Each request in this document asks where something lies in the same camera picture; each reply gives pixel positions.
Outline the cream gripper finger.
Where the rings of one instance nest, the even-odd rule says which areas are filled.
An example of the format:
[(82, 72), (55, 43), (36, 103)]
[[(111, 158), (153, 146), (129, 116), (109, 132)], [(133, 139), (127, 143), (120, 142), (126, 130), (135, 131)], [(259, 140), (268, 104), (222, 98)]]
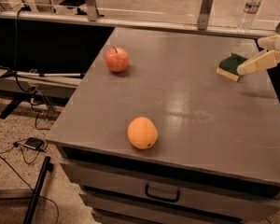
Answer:
[(262, 51), (237, 67), (237, 73), (248, 75), (276, 67), (280, 63), (280, 52), (277, 50)]
[(258, 45), (266, 50), (280, 50), (280, 48), (278, 48), (276, 45), (276, 41), (278, 39), (279, 39), (279, 35), (261, 37), (258, 39)]

